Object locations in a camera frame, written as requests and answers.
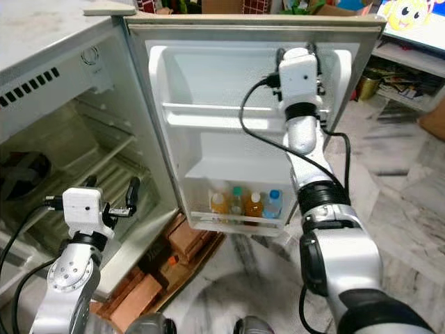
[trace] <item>refrigerator door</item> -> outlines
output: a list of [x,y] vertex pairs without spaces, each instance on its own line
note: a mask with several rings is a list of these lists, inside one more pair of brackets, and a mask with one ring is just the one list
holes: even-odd
[[[341,117],[385,21],[365,17],[146,15],[127,17],[129,45],[179,197],[194,228],[278,235],[296,202],[286,155],[241,131],[239,104],[275,70],[277,49],[315,43],[326,90],[320,111],[330,130]],[[246,125],[282,142],[284,115],[271,89],[252,94]],[[277,218],[229,214],[232,189],[263,204],[280,190]],[[211,205],[215,193],[222,205]]]

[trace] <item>refrigerator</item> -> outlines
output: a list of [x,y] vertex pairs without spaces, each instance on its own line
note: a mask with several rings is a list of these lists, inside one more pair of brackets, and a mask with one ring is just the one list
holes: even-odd
[[[179,211],[192,228],[278,235],[296,203],[291,165],[283,152],[243,133],[237,115],[244,94],[273,72],[278,48],[312,42],[326,91],[320,112],[332,131],[384,26],[374,15],[137,13],[97,19],[2,66],[0,160],[37,152],[51,168],[27,193],[2,194],[0,246],[45,196],[93,174],[112,207],[124,204],[132,176],[142,180],[136,215],[119,221],[104,251],[99,300],[111,295]],[[285,117],[271,89],[252,95],[245,123],[282,142]],[[244,196],[280,190],[280,216],[212,213],[211,194],[234,186]],[[3,273],[3,304],[66,237],[61,213],[43,212],[28,222]]]

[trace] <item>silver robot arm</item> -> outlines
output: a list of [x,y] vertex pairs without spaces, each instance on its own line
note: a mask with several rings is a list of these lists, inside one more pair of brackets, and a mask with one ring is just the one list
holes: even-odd
[[[322,102],[317,61],[308,49],[297,48],[279,65],[284,144],[332,172],[317,119]],[[319,168],[287,154],[302,214],[302,277],[309,290],[327,299],[337,332],[432,333],[413,309],[383,292],[378,248],[344,189]]]
[[100,281],[99,266],[106,242],[114,237],[119,217],[136,212],[140,180],[134,177],[126,194],[125,209],[111,209],[102,202],[102,190],[93,182],[69,188],[62,196],[51,196],[47,206],[63,210],[70,240],[51,265],[47,291],[30,333],[83,333],[89,305]]

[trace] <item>plastic bottle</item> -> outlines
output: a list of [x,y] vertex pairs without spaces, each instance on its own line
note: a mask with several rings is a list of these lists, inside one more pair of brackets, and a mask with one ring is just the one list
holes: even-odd
[[263,203],[261,203],[261,195],[252,193],[245,204],[245,215],[249,217],[261,217],[263,214]]
[[229,206],[221,193],[214,193],[211,197],[211,211],[214,214],[228,214]]
[[244,214],[244,207],[243,207],[243,199],[241,197],[243,190],[240,186],[234,186],[233,190],[233,198],[232,203],[230,205],[230,213],[231,214],[237,214],[237,215],[243,215]]
[[263,218],[278,218],[281,214],[281,208],[283,206],[283,200],[281,191],[271,190],[269,193],[269,199],[264,205]]

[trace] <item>black cable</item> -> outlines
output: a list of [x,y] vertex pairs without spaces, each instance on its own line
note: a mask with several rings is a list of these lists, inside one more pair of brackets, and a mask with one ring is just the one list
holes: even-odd
[[327,134],[328,136],[333,137],[342,137],[345,142],[345,149],[346,149],[346,158],[345,158],[345,191],[346,193],[349,193],[349,170],[350,170],[350,141],[347,134],[343,132],[331,132],[325,129],[324,127],[321,127],[323,132]]
[[[17,228],[17,230],[14,232],[14,234],[12,235],[12,237],[9,239],[8,243],[6,244],[5,248],[3,249],[3,252],[1,252],[1,256],[0,256],[0,277],[1,277],[1,271],[3,269],[3,264],[5,262],[6,259],[6,255],[8,254],[11,246],[13,245],[14,241],[16,240],[16,238],[18,237],[20,231],[22,230],[22,228],[25,226],[26,222],[29,220],[30,217],[32,217],[32,215],[34,215],[38,210],[40,210],[42,207],[44,207],[44,205],[39,205],[37,207],[35,207],[34,209],[32,209],[23,219],[23,221],[20,223],[19,227]],[[1,333],[5,333],[8,334],[8,332],[6,331],[5,325],[3,324],[3,321],[1,320],[0,317],[0,329],[1,329]]]
[[307,292],[306,285],[303,285],[303,287],[301,288],[300,299],[298,300],[298,314],[300,315],[301,323],[302,323],[303,327],[306,328],[306,331],[308,331],[311,334],[324,334],[324,332],[319,332],[319,331],[316,331],[315,329],[313,329],[306,321],[306,318],[305,318],[306,292]]
[[332,174],[330,171],[328,171],[326,168],[324,168],[322,165],[316,163],[315,161],[312,161],[311,159],[305,157],[304,155],[296,152],[295,150],[292,150],[291,148],[288,148],[287,146],[284,146],[282,144],[276,143],[275,141],[272,141],[266,137],[260,136],[254,132],[252,132],[251,130],[249,130],[245,125],[244,125],[244,121],[243,121],[243,114],[244,114],[244,107],[245,107],[245,103],[247,102],[247,100],[249,99],[249,97],[251,96],[251,94],[260,86],[264,86],[266,84],[268,84],[268,78],[266,79],[262,79],[260,81],[258,81],[253,87],[251,87],[251,89],[249,89],[249,91],[247,92],[247,94],[244,96],[243,101],[241,102],[240,105],[240,109],[239,109],[239,114],[238,114],[238,119],[239,122],[241,123],[241,127],[243,128],[244,132],[246,134],[251,135],[252,137],[259,139],[260,141],[263,141],[264,143],[267,143],[269,145],[275,146],[276,148],[279,148],[283,151],[286,151],[288,153],[294,154],[295,156],[297,156],[298,158],[306,161],[307,163],[317,167],[319,170],[321,170],[322,172],[324,172],[328,177],[330,177],[330,179],[340,188],[342,189],[343,186],[341,185],[340,181],[335,177],[334,174]]
[[19,298],[20,298],[20,292],[22,292],[23,286],[26,284],[26,281],[35,273],[37,273],[39,270],[42,270],[43,268],[49,266],[50,264],[53,264],[56,259],[52,259],[48,262],[42,263],[40,266],[34,268],[30,272],[28,272],[20,281],[19,285],[17,286],[17,289],[14,293],[14,299],[13,299],[13,312],[11,314],[11,323],[13,324],[13,333],[14,334],[20,334],[19,332],[19,324],[17,322],[17,313],[19,310]]

